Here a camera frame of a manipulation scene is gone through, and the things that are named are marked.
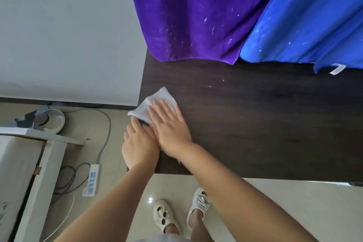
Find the person's left hand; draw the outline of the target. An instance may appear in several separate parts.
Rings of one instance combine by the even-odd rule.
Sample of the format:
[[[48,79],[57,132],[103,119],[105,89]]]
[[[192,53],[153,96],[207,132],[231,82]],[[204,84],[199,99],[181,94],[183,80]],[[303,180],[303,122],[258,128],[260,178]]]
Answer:
[[[142,165],[147,171],[154,172],[160,156],[160,146],[151,127],[141,124],[142,131],[138,136],[125,138],[122,155],[127,168]]]

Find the person's right hand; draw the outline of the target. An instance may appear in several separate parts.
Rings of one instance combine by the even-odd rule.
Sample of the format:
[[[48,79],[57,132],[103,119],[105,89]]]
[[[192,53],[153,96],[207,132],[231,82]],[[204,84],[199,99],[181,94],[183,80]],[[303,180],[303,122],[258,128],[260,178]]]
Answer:
[[[167,122],[160,122],[154,107],[148,106],[148,113],[152,120],[151,128],[157,137],[161,149],[170,157],[179,160],[183,153],[193,144],[187,123],[174,122],[175,113],[171,111],[164,100],[163,107],[167,113]]]

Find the white wipe cloth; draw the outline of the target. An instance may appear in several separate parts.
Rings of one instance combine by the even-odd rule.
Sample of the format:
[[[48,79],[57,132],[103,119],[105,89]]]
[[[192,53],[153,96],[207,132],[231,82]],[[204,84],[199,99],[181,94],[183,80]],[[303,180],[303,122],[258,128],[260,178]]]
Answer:
[[[148,106],[154,106],[153,101],[164,100],[169,106],[171,111],[175,113],[176,101],[174,97],[168,92],[166,87],[162,87],[151,96],[145,98],[145,100],[134,110],[128,112],[128,116],[135,116],[138,120],[144,121],[146,124],[151,125],[153,122],[148,113]]]

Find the person's right forearm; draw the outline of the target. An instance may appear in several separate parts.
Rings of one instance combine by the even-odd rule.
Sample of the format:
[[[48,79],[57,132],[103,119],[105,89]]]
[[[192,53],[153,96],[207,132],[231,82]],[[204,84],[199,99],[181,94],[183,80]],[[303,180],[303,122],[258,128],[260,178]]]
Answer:
[[[177,142],[162,149],[195,176],[236,241],[318,242],[283,208],[200,145]]]

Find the person's left forearm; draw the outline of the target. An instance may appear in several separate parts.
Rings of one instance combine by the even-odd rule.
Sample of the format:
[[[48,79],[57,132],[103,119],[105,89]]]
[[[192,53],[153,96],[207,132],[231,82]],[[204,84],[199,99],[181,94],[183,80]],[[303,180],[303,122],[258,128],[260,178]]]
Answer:
[[[158,158],[159,151],[134,158],[134,164],[122,180],[69,225],[54,242],[126,242]]]

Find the white power strip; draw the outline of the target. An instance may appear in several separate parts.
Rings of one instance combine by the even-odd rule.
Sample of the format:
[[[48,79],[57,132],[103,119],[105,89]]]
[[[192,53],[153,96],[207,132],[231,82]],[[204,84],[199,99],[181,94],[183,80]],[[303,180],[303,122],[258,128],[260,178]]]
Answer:
[[[99,164],[91,164],[87,185],[82,191],[83,197],[93,197],[97,191],[97,183],[99,176]]]

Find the white round appliance base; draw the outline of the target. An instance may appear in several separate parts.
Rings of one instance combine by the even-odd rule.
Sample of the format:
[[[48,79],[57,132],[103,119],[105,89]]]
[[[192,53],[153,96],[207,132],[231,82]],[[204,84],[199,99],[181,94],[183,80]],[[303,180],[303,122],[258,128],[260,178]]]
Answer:
[[[65,124],[65,114],[48,106],[14,119],[19,128],[31,128],[50,134],[58,134]]]

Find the person's right white shoe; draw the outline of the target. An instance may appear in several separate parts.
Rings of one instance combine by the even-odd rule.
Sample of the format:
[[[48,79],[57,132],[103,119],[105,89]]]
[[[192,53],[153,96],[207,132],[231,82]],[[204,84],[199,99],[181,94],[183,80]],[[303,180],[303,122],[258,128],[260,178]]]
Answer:
[[[209,202],[209,199],[207,197],[207,194],[205,190],[200,186],[198,187],[193,195],[192,199],[192,205],[189,209],[188,215],[187,215],[187,226],[189,230],[192,230],[192,227],[189,224],[189,220],[191,217],[191,214],[195,209],[198,209],[202,212],[202,221],[204,221],[204,217],[206,212],[208,211],[209,207],[211,206],[211,203]]]

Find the person's white shoe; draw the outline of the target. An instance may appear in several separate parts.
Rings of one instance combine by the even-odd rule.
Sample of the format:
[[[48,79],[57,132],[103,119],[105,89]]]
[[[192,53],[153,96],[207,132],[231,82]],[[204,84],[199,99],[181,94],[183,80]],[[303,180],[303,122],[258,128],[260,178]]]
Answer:
[[[192,227],[189,224],[189,220],[191,217],[191,214],[195,209],[198,209],[202,212],[202,221],[204,221],[204,217],[206,212],[208,211],[209,207],[211,206],[211,203],[209,202],[209,199],[207,197],[207,194],[205,190],[200,186],[198,187],[193,195],[192,199],[192,205],[189,209],[188,215],[187,215],[187,226],[189,230],[192,230]]]
[[[169,225],[170,223],[174,223],[178,229],[180,230],[181,234],[182,231],[179,227],[178,222],[176,221],[172,208],[166,200],[159,200],[153,206],[153,220],[157,227],[161,229],[161,232],[165,234],[164,228]]]

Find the person's left white shoe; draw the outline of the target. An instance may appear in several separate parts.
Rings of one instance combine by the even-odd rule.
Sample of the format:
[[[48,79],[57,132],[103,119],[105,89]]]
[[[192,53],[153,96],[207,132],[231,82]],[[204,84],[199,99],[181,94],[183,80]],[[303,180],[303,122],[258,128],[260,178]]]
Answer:
[[[161,229],[161,232],[165,234],[164,228],[169,225],[170,223],[174,223],[178,229],[180,230],[181,234],[182,231],[179,227],[178,222],[176,221],[172,208],[166,200],[159,200],[153,206],[153,220],[157,227]]]

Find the purple velvet cloth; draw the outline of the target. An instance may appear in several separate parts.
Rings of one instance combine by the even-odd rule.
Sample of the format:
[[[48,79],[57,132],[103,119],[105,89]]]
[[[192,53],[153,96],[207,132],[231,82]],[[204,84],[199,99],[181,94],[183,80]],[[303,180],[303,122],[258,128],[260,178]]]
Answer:
[[[233,65],[269,0],[133,0],[150,54]]]

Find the person's left leg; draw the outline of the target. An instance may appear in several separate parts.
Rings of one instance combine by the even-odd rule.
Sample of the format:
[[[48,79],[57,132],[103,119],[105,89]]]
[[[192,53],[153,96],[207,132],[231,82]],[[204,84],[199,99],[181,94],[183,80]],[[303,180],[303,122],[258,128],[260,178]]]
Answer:
[[[175,234],[175,235],[182,235],[178,227],[174,223],[170,223],[164,228],[163,231],[165,234]]]

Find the person's leg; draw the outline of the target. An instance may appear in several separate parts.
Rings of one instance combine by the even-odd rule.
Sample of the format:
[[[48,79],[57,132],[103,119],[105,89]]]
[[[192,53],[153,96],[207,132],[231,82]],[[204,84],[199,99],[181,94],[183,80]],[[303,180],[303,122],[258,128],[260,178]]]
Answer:
[[[191,227],[192,242],[214,242],[202,220],[203,213],[200,209],[194,209],[188,219]]]
[[[174,223],[170,223],[164,228],[163,231],[165,234],[175,234],[175,235],[182,235],[178,227]]]

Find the person's right leg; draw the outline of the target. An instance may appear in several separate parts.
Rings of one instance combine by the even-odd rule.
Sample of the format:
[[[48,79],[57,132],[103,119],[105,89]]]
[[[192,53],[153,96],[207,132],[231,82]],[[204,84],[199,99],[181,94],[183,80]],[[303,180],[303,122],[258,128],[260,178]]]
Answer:
[[[202,220],[203,213],[200,209],[194,209],[188,219],[191,227],[192,242],[214,242]]]

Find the blue fabric cloth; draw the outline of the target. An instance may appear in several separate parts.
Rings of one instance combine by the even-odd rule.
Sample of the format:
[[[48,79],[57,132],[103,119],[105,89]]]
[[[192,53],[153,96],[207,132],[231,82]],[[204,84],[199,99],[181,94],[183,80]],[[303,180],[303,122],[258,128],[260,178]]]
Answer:
[[[363,0],[270,0],[240,57],[363,69]]]

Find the white fabric loop tag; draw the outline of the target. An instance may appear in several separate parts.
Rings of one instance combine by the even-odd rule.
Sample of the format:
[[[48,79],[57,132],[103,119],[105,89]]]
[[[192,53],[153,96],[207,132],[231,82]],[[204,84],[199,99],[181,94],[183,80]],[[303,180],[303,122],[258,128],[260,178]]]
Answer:
[[[337,75],[346,68],[346,65],[339,64],[339,63],[334,63],[334,64],[331,65],[331,67],[335,67],[335,68],[332,71],[330,71],[329,74]]]

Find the white wooden furniture frame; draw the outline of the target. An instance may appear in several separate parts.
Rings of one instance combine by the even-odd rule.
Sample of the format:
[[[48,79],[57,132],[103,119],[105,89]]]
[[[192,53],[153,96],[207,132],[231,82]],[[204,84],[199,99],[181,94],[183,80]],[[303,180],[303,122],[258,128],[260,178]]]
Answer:
[[[85,141],[0,127],[0,242],[39,242],[67,145]]]

